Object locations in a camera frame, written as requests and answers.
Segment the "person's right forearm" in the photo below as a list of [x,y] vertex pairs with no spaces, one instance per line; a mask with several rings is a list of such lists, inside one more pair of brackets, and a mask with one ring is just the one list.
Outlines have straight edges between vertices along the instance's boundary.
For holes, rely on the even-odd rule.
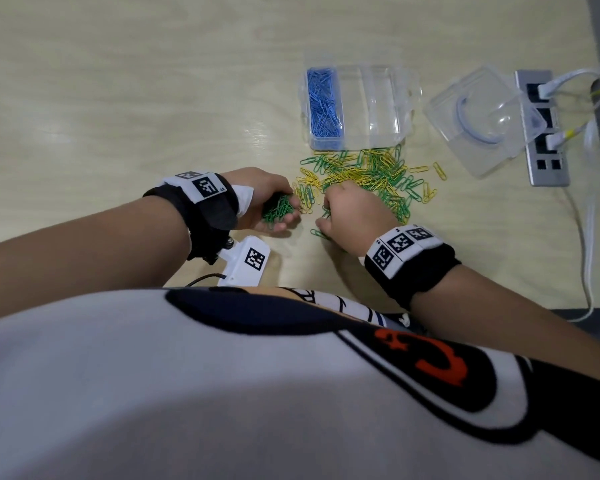
[[451,269],[411,300],[433,335],[558,365],[600,380],[600,341],[471,268]]

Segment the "clear plastic compartment box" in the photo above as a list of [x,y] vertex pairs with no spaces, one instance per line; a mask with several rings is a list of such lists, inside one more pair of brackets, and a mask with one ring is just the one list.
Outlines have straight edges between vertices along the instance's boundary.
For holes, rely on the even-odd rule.
[[[396,146],[410,135],[413,113],[422,95],[417,72],[403,66],[370,63],[314,67],[332,67],[338,74],[344,123],[344,147],[341,150]],[[311,147],[308,69],[304,72],[299,99],[306,139]]]

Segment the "black right wrist band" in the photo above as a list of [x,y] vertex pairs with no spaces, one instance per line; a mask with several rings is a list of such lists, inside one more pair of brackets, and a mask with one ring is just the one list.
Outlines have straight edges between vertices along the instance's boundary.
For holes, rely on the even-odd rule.
[[403,309],[417,293],[428,292],[461,262],[455,249],[424,226],[392,227],[377,237],[361,262]]

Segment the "person's left hand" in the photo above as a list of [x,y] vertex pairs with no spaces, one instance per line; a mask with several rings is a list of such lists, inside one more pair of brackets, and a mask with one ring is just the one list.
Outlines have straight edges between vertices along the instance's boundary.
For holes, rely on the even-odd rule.
[[245,186],[253,189],[250,205],[245,213],[238,218],[234,231],[255,231],[268,235],[286,235],[295,229],[300,221],[299,208],[286,215],[281,222],[269,227],[262,222],[262,206],[266,202],[266,175],[277,175],[256,167],[240,168],[222,174],[233,187]]

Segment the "black wrist band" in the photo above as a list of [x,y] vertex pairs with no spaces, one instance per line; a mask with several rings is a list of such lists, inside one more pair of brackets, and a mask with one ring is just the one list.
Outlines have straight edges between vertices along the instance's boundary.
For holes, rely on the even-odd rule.
[[377,237],[361,262],[403,309],[417,293],[428,292],[461,262],[455,249],[424,226],[392,227]]
[[248,211],[253,194],[254,188],[232,186],[220,174],[187,171],[163,179],[143,196],[170,202],[189,233],[191,250],[187,260],[202,258],[212,265],[226,249],[230,232]]

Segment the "white black printed shirt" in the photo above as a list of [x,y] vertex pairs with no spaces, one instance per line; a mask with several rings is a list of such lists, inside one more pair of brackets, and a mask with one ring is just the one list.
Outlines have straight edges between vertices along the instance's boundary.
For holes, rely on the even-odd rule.
[[0,319],[0,480],[600,480],[600,381],[312,290]]

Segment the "black left wrist band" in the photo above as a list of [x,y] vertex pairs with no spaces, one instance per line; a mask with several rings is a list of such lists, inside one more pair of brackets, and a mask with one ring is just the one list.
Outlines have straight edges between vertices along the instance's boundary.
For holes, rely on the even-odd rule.
[[226,249],[230,232],[248,211],[253,194],[254,188],[232,186],[220,174],[187,171],[163,179],[143,196],[170,202],[189,233],[191,250],[187,260],[202,258],[212,265]]

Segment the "clear plastic box lid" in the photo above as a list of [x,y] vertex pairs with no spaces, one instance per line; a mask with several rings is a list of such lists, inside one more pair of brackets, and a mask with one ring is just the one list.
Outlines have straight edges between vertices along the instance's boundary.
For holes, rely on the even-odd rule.
[[517,157],[547,122],[512,77],[484,64],[424,105],[424,115],[475,178]]

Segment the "grey socket strip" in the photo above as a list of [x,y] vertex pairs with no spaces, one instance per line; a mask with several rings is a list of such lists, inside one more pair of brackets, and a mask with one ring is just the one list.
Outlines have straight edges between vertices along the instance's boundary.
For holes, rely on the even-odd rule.
[[550,150],[546,138],[560,132],[554,97],[542,97],[539,86],[553,79],[551,70],[517,70],[514,79],[529,105],[522,104],[523,131],[528,142],[528,176],[534,187],[567,187],[571,180],[563,150]]

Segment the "bunch of green paper clips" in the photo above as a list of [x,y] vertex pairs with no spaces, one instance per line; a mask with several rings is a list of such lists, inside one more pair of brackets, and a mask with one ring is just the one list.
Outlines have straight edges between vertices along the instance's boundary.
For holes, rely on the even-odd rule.
[[273,193],[262,206],[262,222],[272,228],[275,223],[281,222],[286,215],[294,212],[295,208],[288,194]]

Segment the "person's right hand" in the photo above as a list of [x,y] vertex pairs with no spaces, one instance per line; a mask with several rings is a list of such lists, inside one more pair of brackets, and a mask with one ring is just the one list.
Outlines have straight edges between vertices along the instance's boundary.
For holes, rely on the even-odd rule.
[[364,257],[378,237],[400,225],[378,196],[351,180],[329,186],[324,204],[338,227],[341,249],[357,258]]

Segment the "heap of blue paper clips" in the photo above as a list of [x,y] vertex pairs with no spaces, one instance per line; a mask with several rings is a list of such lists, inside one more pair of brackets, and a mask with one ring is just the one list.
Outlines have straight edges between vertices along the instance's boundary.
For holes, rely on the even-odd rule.
[[338,74],[332,67],[312,67],[306,72],[310,145],[314,150],[344,147],[342,98]]

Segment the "pile of green yellow clips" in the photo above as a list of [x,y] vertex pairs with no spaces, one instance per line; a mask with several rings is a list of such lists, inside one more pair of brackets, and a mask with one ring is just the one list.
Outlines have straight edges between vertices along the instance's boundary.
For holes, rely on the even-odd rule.
[[362,150],[314,150],[300,161],[292,188],[304,214],[327,218],[324,204],[328,187],[351,181],[380,198],[400,224],[406,225],[411,209],[430,203],[438,194],[434,177],[447,180],[439,163],[410,166],[402,157],[402,145]]

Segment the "person's left forearm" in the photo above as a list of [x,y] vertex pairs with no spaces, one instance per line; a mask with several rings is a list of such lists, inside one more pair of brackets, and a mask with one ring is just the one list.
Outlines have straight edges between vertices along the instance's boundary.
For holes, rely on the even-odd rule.
[[0,318],[90,293],[161,287],[190,251],[183,218],[157,196],[0,242]]

